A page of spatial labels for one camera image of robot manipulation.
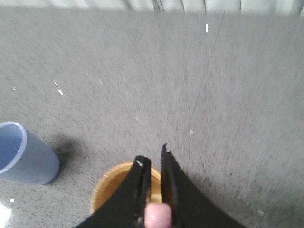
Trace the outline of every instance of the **cup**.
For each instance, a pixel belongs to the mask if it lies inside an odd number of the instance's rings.
[[[90,214],[93,214],[114,193],[123,182],[133,165],[133,161],[120,163],[107,171],[98,181],[93,190],[90,205]],[[151,191],[149,202],[162,202],[161,172],[151,166]]]
[[[56,154],[16,122],[0,123],[0,178],[28,184],[48,184],[59,173]]]

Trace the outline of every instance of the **blue plastic cup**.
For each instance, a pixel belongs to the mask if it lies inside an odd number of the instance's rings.
[[[0,123],[0,178],[28,184],[48,184],[60,162],[52,149],[16,122]]]

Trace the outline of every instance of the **floor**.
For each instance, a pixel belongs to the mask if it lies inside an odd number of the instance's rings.
[[[62,164],[49,185],[0,180],[3,227],[75,226],[105,171],[160,168],[164,143],[242,224],[304,224],[303,18],[0,8],[0,31],[0,122]]]

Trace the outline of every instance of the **brown bowl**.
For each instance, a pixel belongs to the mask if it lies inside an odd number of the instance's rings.
[[[133,161],[120,163],[108,170],[95,186],[90,205],[90,213],[93,214],[116,190],[128,174]],[[162,202],[161,172],[151,166],[151,193],[148,202]]]

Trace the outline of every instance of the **black plastic piece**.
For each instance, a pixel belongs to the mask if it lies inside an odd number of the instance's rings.
[[[198,190],[166,145],[161,155],[161,196],[172,208],[174,228],[245,228]]]
[[[110,198],[76,228],[144,228],[150,181],[151,161],[136,156],[130,171]]]
[[[161,151],[161,196],[172,208],[172,228],[245,228],[209,201],[183,172],[166,144]],[[136,156],[110,198],[76,228],[144,228],[151,161]]]

